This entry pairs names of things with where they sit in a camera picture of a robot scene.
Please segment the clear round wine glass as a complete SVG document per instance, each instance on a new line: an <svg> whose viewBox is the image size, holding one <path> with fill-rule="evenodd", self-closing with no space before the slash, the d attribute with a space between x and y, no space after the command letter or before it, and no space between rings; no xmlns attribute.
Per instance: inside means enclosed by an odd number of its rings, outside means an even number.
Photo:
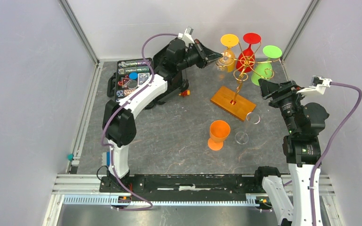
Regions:
<svg viewBox="0 0 362 226"><path fill-rule="evenodd" d="M228 73L228 67L231 65L232 60L228 56L223 56L216 60L214 65L215 78L217 81L222 81Z"/></svg>

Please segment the clear flute wine glass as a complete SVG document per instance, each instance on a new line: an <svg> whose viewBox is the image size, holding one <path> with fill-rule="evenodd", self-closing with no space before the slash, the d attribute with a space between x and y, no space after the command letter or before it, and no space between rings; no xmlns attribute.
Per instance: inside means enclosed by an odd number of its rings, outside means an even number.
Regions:
<svg viewBox="0 0 362 226"><path fill-rule="evenodd" d="M235 135L235 141L240 145L247 144L250 136L258 131L260 121L261 118L257 113L248 113L243 122L243 126L238 129Z"/></svg>

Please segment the orange wine glass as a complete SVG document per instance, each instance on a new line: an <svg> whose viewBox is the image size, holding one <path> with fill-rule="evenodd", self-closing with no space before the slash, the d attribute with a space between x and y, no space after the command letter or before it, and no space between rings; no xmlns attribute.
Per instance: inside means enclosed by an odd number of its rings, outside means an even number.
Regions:
<svg viewBox="0 0 362 226"><path fill-rule="evenodd" d="M223 142L230 134L230 126L226 121L216 120L209 127L209 135L207 145L213 151L219 151L223 147Z"/></svg>

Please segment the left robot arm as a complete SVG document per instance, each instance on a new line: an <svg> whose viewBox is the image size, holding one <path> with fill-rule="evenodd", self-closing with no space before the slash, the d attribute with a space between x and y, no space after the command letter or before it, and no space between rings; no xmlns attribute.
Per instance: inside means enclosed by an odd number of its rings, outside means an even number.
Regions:
<svg viewBox="0 0 362 226"><path fill-rule="evenodd" d="M118 192L129 187L128 152L137 130L135 120L150 103L158 101L173 90L184 91L188 82L182 80L182 71L197 66L205 68L222 54L205 47L198 39L186 43L180 38L171 40L153 56L153 73L148 81L127 97L106 103L103 119L101 143L109 147L108 170L114 177L111 186Z"/></svg>

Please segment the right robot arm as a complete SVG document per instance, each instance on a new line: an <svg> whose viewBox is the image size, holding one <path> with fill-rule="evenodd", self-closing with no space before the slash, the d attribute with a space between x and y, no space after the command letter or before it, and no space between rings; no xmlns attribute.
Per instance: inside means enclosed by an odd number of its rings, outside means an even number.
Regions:
<svg viewBox="0 0 362 226"><path fill-rule="evenodd" d="M314 77L307 88L294 81L273 83L259 79L258 83L262 98L270 98L269 106L280 109L288 130L282 149L291 175L293 200L287 195L276 167L258 167L254 188L268 194L279 226L321 226L321 215L312 211L320 205L317 186L321 147L318 135L325 129L329 114L320 104L301 105L301 100L308 95L324 94L331 80Z"/></svg>

